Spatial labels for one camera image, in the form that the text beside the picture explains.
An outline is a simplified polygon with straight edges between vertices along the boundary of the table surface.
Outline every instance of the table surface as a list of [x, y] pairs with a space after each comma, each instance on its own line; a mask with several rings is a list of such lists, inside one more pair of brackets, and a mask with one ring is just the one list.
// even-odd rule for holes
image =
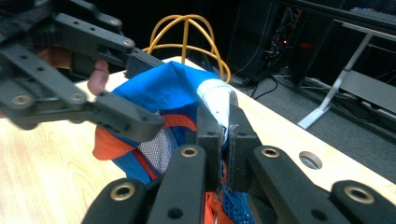
[[[123, 73], [113, 74], [107, 89], [125, 80]], [[78, 86], [87, 90], [86, 83]], [[330, 190], [336, 181], [356, 180], [396, 204], [395, 184], [236, 92], [239, 106], [262, 143], [283, 149], [315, 184]], [[112, 161], [98, 161], [92, 155], [94, 128], [89, 122], [64, 120], [23, 131], [0, 119], [1, 223], [79, 223], [83, 219], [103, 187], [124, 177]], [[313, 170], [303, 165], [302, 152], [315, 154], [322, 167]]]

